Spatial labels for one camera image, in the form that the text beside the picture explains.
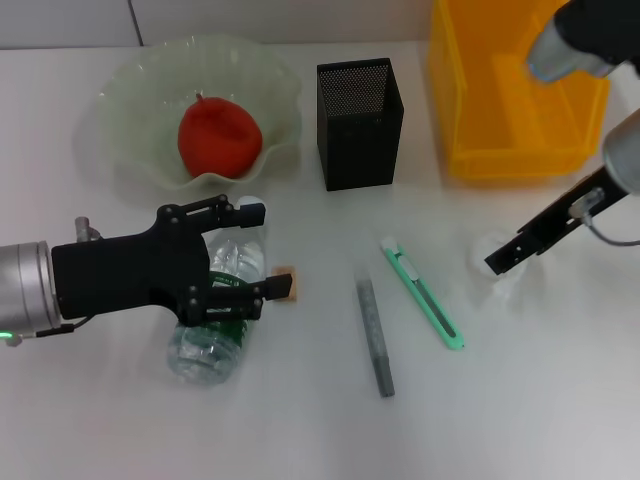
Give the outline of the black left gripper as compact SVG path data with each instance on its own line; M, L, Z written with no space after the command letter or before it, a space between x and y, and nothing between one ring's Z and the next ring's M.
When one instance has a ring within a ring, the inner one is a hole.
M51 260L61 316L71 320L160 306L187 326L205 320L259 320L266 301L289 296L292 275L214 286L208 294L203 233L259 227L265 215L262 203L235 206L226 195L218 195L185 206L163 206L142 233L56 246Z

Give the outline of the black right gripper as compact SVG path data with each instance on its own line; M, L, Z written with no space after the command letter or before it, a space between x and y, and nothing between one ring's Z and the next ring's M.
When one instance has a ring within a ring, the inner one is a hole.
M590 209L599 214L628 195L604 167L580 180L532 220L525 224L512 240L485 258L496 274L504 274L532 255L541 255L581 225L569 210L582 197L601 190L604 197Z

